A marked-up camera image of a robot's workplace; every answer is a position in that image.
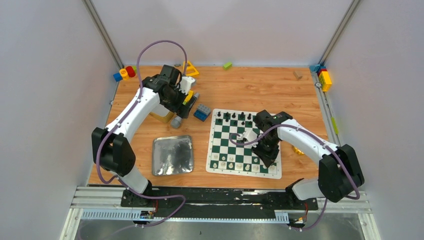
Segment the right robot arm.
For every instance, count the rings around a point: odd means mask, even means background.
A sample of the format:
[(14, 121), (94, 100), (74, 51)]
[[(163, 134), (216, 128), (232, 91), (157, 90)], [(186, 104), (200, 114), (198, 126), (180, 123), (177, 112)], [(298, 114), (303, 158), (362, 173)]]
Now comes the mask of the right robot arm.
[(253, 121), (263, 133), (252, 151), (267, 168), (276, 160), (281, 141), (298, 148), (318, 166), (317, 177), (299, 179), (286, 188), (285, 201), (290, 208), (298, 209), (313, 198), (326, 198), (333, 203), (343, 198), (360, 198), (359, 187), (365, 179), (353, 147), (322, 139), (284, 111), (271, 115), (263, 110)]

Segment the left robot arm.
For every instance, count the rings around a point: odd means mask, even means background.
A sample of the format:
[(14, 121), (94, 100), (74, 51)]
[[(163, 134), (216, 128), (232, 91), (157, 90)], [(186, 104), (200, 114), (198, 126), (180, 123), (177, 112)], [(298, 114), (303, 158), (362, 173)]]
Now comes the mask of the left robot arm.
[(197, 100), (191, 91), (196, 80), (177, 68), (164, 65), (159, 74), (144, 78), (135, 96), (120, 115), (105, 128), (95, 128), (91, 134), (93, 162), (97, 173), (112, 173), (123, 186), (132, 190), (140, 206), (149, 206), (153, 193), (151, 182), (136, 167), (136, 155), (131, 140), (146, 117), (158, 106), (181, 119), (186, 119)]

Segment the green white chess board mat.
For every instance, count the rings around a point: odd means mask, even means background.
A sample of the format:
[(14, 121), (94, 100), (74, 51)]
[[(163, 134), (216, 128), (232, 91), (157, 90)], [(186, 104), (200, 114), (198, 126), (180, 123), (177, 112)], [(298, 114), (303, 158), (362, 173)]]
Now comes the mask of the green white chess board mat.
[(230, 134), (242, 135), (252, 131), (257, 136), (263, 132), (254, 123), (255, 112), (214, 109), (208, 142), (205, 170), (214, 174), (238, 175), (267, 179), (282, 178), (281, 154), (275, 162), (266, 167), (262, 160), (252, 152), (253, 145), (233, 144)]

